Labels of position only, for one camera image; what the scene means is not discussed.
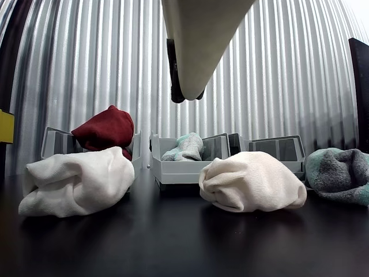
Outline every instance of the white sock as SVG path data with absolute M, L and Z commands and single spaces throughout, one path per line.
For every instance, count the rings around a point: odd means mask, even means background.
M 264 152 L 241 152 L 215 159 L 199 178 L 200 195 L 230 212 L 299 208 L 304 184 L 281 162 Z
M 57 154 L 26 165 L 19 214 L 59 218 L 92 214 L 118 202 L 133 181 L 133 166 L 120 147 Z

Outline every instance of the table surface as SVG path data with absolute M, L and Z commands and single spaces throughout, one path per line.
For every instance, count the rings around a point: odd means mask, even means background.
M 368 208 L 308 192 L 296 210 L 233 214 L 198 188 L 131 193 L 89 216 L 18 216 L 21 178 L 0 186 L 0 276 L 369 276 Z

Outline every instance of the silver corrugated panel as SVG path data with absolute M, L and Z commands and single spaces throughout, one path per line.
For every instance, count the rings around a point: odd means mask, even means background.
M 45 126 L 70 131 L 110 104 L 131 114 L 147 146 L 153 130 L 300 134 L 307 154 L 355 147 L 351 37 L 369 43 L 342 0 L 256 2 L 204 98 L 174 104 L 159 0 L 34 1 L 14 77 L 6 175 L 39 159 Z
M 17 0 L 0 0 L 0 45 Z

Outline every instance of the storage bin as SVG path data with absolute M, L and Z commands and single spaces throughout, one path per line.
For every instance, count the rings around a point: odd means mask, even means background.
M 134 179 L 138 177 L 142 169 L 141 156 L 141 132 L 133 137 L 132 165 L 134 168 Z M 68 132 L 51 127 L 46 127 L 41 148 L 41 158 L 46 159 L 55 154 L 70 154 L 88 152 L 82 148 L 76 138 Z
M 305 180 L 305 153 L 300 136 L 244 140 L 239 134 L 228 136 L 231 155 L 240 151 L 261 151 L 288 167 L 301 181 Z
M 203 161 L 161 161 L 165 152 L 176 147 L 176 138 L 159 138 L 159 135 L 151 135 L 152 143 L 152 167 L 151 172 L 155 176 L 160 189 L 165 189 L 168 184 L 198 184 L 200 171 L 209 165 L 215 158 L 226 159 L 229 157 L 228 136 L 218 135 L 204 138 Z

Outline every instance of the rolled sock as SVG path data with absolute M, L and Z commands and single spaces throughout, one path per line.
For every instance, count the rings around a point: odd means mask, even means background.
M 358 149 L 320 149 L 306 160 L 306 185 L 324 199 L 369 205 L 369 155 Z
M 201 160 L 204 151 L 202 139 L 196 133 L 189 133 L 176 141 L 176 148 L 167 151 L 161 160 L 179 161 L 179 160 Z
M 71 131 L 79 144 L 91 151 L 114 146 L 127 147 L 132 141 L 133 132 L 133 121 L 129 113 L 113 105 Z
M 118 202 L 133 181 L 133 166 L 120 147 L 57 154 L 26 165 L 18 211 L 59 218 L 92 214 Z
M 229 212 L 300 208 L 306 188 L 281 162 L 264 152 L 216 158 L 199 178 L 200 195 Z

